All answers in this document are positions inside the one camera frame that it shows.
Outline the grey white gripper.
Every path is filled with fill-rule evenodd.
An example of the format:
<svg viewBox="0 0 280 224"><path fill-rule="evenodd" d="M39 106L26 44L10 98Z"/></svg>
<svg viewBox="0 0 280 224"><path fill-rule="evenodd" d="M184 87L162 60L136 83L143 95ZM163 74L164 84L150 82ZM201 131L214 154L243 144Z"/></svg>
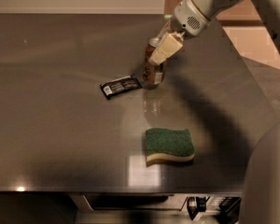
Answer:
<svg viewBox="0 0 280 224"><path fill-rule="evenodd" d="M182 0L174 9L172 21L168 20L156 36L160 40L148 62L160 65L176 54L182 47L184 39L190 39L203 32L210 20L198 9L193 0Z"/></svg>

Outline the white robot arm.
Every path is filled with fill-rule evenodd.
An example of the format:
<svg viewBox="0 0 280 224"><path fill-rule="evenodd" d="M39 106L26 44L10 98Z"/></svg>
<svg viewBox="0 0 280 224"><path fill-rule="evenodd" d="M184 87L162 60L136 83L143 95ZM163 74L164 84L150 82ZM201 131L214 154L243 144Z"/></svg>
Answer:
<svg viewBox="0 0 280 224"><path fill-rule="evenodd" d="M220 12L243 0L181 0L149 61L159 65L199 35ZM280 54L280 0L250 0ZM245 172L239 224L280 224L280 122L259 140Z"/></svg>

